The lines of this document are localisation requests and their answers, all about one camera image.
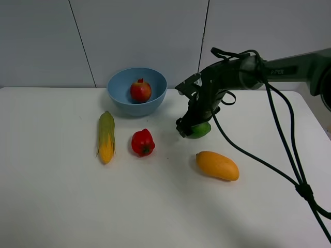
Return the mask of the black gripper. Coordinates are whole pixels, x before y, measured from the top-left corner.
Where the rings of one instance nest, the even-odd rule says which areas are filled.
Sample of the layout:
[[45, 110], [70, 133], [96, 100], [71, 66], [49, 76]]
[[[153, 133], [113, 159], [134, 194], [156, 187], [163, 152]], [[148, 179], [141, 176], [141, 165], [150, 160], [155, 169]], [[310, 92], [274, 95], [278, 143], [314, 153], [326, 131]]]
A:
[[199, 72], [202, 85], [189, 100], [186, 114], [176, 121], [176, 130], [182, 137], [189, 137], [193, 126], [208, 122], [220, 110], [218, 105], [226, 91], [242, 89], [241, 63], [220, 61]]

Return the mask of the dark green robot arm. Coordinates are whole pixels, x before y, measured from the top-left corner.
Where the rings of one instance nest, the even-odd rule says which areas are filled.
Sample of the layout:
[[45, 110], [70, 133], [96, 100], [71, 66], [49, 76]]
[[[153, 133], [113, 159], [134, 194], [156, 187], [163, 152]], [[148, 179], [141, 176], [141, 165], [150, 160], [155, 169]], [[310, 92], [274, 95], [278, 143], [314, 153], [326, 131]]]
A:
[[306, 82], [312, 96], [321, 96], [330, 108], [330, 49], [266, 61], [255, 51], [226, 52], [212, 48], [219, 61], [193, 74], [175, 88], [189, 99], [188, 110], [176, 121], [182, 137], [193, 127], [211, 120], [220, 111], [219, 103], [232, 90], [256, 90], [269, 82]]

